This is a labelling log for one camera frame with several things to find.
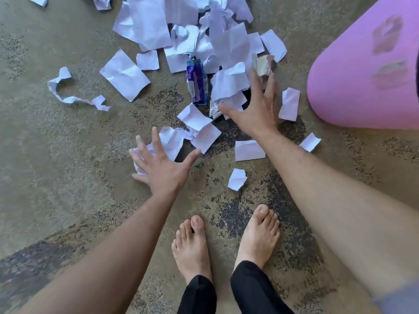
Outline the person's right hand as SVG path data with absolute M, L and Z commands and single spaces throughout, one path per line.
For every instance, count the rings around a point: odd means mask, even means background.
M 251 99 L 248 107 L 244 110 L 244 123 L 237 126 L 247 135 L 261 141 L 270 133 L 278 131 L 279 110 L 278 101 L 265 98 L 262 79 L 253 68 L 249 70 Z

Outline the person's left hand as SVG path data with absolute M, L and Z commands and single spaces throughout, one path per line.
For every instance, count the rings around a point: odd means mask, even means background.
M 190 176 L 191 168 L 185 168 L 181 162 L 171 161 L 165 153 L 158 129 L 152 128 L 152 145 L 155 152 L 153 159 L 137 159 L 135 150 L 130 149 L 129 155 L 148 176 L 148 186 L 153 195 L 178 194 Z

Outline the person's right forearm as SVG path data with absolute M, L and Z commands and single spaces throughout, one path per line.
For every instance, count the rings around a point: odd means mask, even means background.
M 328 166 L 275 128 L 248 135 L 311 228 L 372 296 L 419 282 L 419 211 Z

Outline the person's left forearm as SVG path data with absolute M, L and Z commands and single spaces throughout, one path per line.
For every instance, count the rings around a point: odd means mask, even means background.
M 127 311 L 178 193 L 161 190 L 153 194 L 81 261 L 32 297 L 19 314 Z

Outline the silver foil wrapper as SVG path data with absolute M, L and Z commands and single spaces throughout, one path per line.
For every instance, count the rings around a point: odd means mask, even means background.
M 220 116 L 223 116 L 223 112 L 219 110 L 219 104 L 223 103 L 222 99 L 211 100 L 209 103 L 209 117 L 215 121 Z

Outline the beige crumpled wrapper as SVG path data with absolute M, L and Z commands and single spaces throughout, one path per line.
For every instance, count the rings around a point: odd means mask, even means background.
M 259 77 L 269 76 L 271 72 L 271 63 L 275 60 L 273 55 L 264 55 L 258 57 L 255 53 L 251 55 L 252 67 Z

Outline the blue snack packet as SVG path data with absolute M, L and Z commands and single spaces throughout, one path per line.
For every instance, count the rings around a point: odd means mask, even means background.
M 208 81 L 200 59 L 195 58 L 186 63 L 186 84 L 191 95 L 191 103 L 195 105 L 208 105 Z

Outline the person's left foot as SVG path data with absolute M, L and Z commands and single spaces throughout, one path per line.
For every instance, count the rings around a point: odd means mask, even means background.
M 204 276 L 212 283 L 204 222 L 200 216 L 194 215 L 180 224 L 171 249 L 186 285 L 197 275 Z

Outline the person's foot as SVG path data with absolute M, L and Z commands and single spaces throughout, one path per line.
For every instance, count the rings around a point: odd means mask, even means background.
M 204 222 L 200 216 L 194 215 L 180 224 L 171 249 L 186 285 L 197 275 L 204 276 L 212 283 Z
M 277 214 L 265 204 L 259 205 L 251 216 L 241 238 L 234 270 L 243 261 L 250 261 L 263 269 L 280 237 Z

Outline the pink plastic bin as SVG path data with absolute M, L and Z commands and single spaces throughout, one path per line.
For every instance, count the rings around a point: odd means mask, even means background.
M 419 0 L 378 0 L 315 60 L 307 98 L 333 125 L 419 130 Z

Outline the person's right foot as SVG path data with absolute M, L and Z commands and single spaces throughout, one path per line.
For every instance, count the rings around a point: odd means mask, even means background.
M 280 237 L 277 214 L 265 204 L 259 205 L 251 216 L 241 238 L 234 270 L 243 261 L 250 261 L 263 269 Z

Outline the pile of white paper scraps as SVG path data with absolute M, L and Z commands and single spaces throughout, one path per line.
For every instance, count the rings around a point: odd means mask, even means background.
M 34 4 L 37 4 L 41 7 L 45 7 L 48 3 L 48 0 L 30 0 Z M 145 34 L 143 36 L 147 36 L 150 34 L 150 37 L 146 37 L 145 40 L 152 41 L 151 36 L 160 36 L 157 32 L 167 32 L 168 33 L 168 26 L 165 24 L 165 13 L 163 9 L 163 4 L 161 3 L 162 0 L 138 0 L 137 3 L 134 3 L 134 5 L 139 5 L 139 10 L 145 10 L 145 13 L 142 14 L 142 12 L 139 14 L 139 19 L 141 24 L 133 23 L 133 27 L 140 27 L 140 34 L 144 32 Z M 110 0 L 93 0 L 97 10 L 99 11 L 106 11 L 111 9 L 110 6 Z M 145 27 L 143 27 L 143 21 L 142 19 L 145 19 Z M 156 49 L 168 47 L 163 45 L 157 45 L 157 43 L 154 45 L 151 45 L 150 53 L 155 53 L 155 59 L 158 62 Z M 143 71 L 138 67 L 137 64 L 134 64 L 130 58 L 123 52 L 122 50 L 119 50 L 114 57 L 107 63 L 107 65 L 102 68 L 100 73 L 108 79 L 110 83 L 114 85 L 115 88 L 117 88 L 116 85 L 120 85 L 118 87 L 118 91 L 130 102 L 139 94 L 139 92 L 146 87 L 150 81 L 145 76 Z M 60 84 L 61 81 L 65 79 L 70 79 L 71 74 L 67 67 L 61 67 L 59 70 L 59 76 L 56 78 L 50 80 L 47 82 L 48 89 L 50 92 L 55 95 L 55 97 L 62 103 L 66 104 L 73 104 L 75 102 L 83 102 L 90 105 L 93 105 L 97 108 L 97 110 L 100 111 L 109 111 L 111 108 L 110 106 L 103 105 L 103 102 L 106 100 L 105 97 L 102 95 L 97 96 L 96 98 L 92 100 L 86 100 L 81 99 L 76 96 L 70 96 L 66 98 L 60 97 L 59 94 L 57 94 L 57 86 Z M 204 120 L 210 121 L 210 118 L 207 118 L 203 116 Z M 214 129 L 217 131 L 215 126 L 213 126 L 211 123 L 206 124 L 203 126 L 203 129 L 200 131 L 197 131 L 195 129 L 183 130 L 180 128 L 173 129 L 171 127 L 165 127 L 160 132 L 160 139 L 163 143 L 163 147 L 165 148 L 166 153 L 168 154 L 169 158 L 171 160 L 174 160 L 179 151 L 180 148 L 183 145 L 183 140 L 191 140 L 191 143 L 201 148 L 202 153 L 204 154 L 208 148 L 210 147 L 210 137 L 205 138 L 204 137 L 204 131 Z M 214 133 L 214 141 L 215 139 L 221 134 L 220 132 Z M 311 133 L 306 139 L 304 139 L 300 147 L 304 148 L 306 151 L 311 152 L 319 143 L 321 139 L 317 138 L 313 133 Z M 257 142 L 254 140 L 251 140 L 250 142 L 236 142 L 236 146 L 246 146 L 246 143 L 249 147 L 252 147 L 251 149 L 260 149 L 261 157 L 256 156 L 256 153 L 259 151 L 239 151 L 238 155 L 243 155 L 243 159 L 238 159 L 236 157 L 236 161 L 239 160 L 248 160 L 248 159 L 259 159 L 265 157 L 265 152 L 261 150 L 260 146 Z M 234 169 L 231 179 L 229 181 L 228 187 L 233 190 L 238 190 L 239 186 L 241 187 L 244 182 L 246 181 L 247 177 L 242 169 Z

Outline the person's left black trouser leg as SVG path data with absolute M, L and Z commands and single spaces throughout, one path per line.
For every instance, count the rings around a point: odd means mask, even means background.
M 187 285 L 177 314 L 215 314 L 217 294 L 212 282 L 203 275 L 196 275 Z

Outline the person's black trouser leg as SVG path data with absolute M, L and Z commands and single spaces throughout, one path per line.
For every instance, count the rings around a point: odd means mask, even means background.
M 212 282 L 203 275 L 196 275 L 187 285 L 177 314 L 215 314 L 217 294 Z
M 294 314 L 267 275 L 251 261 L 244 260 L 236 266 L 230 284 L 242 314 Z

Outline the person's right black trouser leg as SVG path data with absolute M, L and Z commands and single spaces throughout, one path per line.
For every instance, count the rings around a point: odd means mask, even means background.
M 267 275 L 251 261 L 244 260 L 236 266 L 230 284 L 242 314 L 294 314 Z

